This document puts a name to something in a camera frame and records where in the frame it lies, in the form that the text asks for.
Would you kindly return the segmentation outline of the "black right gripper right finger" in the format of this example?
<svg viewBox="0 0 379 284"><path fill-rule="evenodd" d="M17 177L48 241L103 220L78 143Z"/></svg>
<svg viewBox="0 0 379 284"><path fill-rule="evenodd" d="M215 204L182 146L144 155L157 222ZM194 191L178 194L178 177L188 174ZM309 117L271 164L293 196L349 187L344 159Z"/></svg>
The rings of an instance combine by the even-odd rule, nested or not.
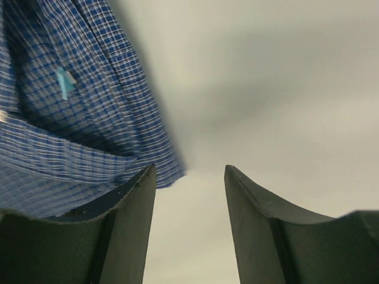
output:
<svg viewBox="0 0 379 284"><path fill-rule="evenodd" d="M241 283L377 283L378 212L332 218L228 165L227 206Z"/></svg>

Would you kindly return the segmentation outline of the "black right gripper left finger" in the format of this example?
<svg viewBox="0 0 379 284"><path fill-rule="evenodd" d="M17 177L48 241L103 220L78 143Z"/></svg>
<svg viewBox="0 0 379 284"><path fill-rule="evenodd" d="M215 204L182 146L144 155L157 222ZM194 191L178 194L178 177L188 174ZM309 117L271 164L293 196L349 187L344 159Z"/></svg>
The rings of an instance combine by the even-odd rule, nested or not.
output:
<svg viewBox="0 0 379 284"><path fill-rule="evenodd" d="M2 283L142 283L156 168L71 214L34 218L1 210Z"/></svg>

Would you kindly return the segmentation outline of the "blue plaid long sleeve shirt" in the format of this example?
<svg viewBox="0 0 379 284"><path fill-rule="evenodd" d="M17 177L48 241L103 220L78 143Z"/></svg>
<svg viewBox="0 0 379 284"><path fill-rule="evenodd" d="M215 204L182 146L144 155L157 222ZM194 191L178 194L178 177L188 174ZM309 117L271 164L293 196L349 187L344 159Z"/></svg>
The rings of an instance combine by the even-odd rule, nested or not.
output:
<svg viewBox="0 0 379 284"><path fill-rule="evenodd" d="M1 207L62 215L148 165L184 175L107 1L1 2Z"/></svg>

